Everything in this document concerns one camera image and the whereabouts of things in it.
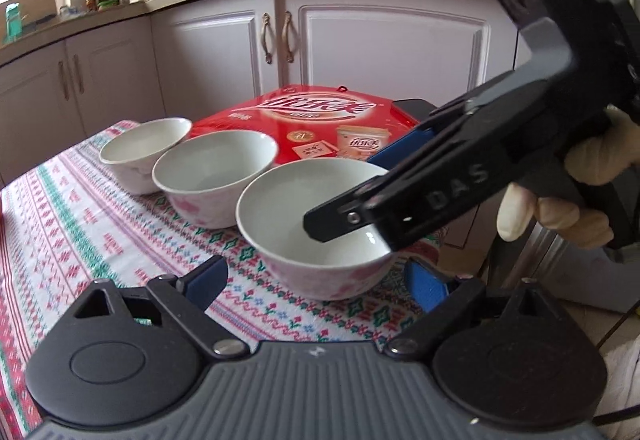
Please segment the right gloved hand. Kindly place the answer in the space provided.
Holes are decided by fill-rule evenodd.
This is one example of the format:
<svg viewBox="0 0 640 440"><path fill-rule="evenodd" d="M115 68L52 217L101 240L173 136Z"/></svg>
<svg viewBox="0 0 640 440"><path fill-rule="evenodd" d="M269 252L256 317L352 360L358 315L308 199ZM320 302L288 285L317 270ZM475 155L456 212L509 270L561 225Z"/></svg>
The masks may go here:
<svg viewBox="0 0 640 440"><path fill-rule="evenodd" d="M535 219L580 249L639 244L639 125L624 111L606 110L610 127L548 166L529 185L509 183L497 215L503 241L521 238Z"/></svg>

